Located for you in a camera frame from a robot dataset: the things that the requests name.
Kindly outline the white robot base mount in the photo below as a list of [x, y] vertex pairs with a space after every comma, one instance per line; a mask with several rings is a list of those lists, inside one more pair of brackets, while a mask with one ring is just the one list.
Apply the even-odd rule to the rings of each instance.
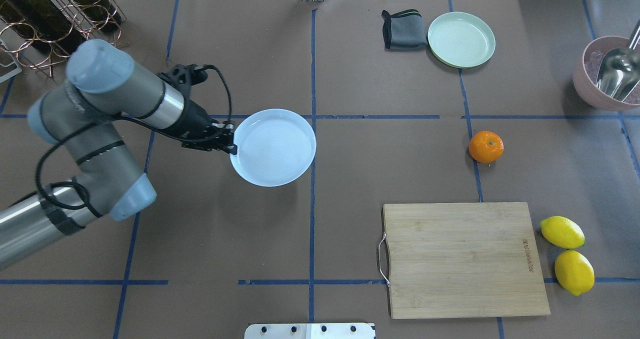
[[375, 339], [374, 323], [256, 323], [249, 325], [245, 339]]

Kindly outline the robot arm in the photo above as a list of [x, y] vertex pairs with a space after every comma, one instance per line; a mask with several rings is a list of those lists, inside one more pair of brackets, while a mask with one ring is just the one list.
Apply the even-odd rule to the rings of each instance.
[[51, 148], [39, 159], [34, 193], [1, 212], [1, 268], [84, 230], [103, 216], [130, 218], [157, 193], [114, 124], [128, 121], [183, 148], [235, 155], [234, 122], [191, 100], [212, 64], [177, 64], [154, 74], [101, 39], [82, 43], [66, 79], [29, 109], [30, 129]]

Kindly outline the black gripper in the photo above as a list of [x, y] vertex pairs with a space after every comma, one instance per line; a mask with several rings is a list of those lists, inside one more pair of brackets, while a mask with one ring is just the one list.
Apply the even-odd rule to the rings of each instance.
[[210, 152], [212, 150], [238, 154], [238, 146], [231, 141], [220, 141], [215, 136], [231, 136], [235, 130], [235, 121], [218, 122], [210, 118], [205, 109], [190, 99], [192, 86], [208, 79], [206, 70], [217, 70], [212, 64], [175, 65], [167, 72], [157, 75], [167, 86], [178, 90], [182, 95], [183, 109], [176, 122], [158, 132], [182, 143], [189, 149]]

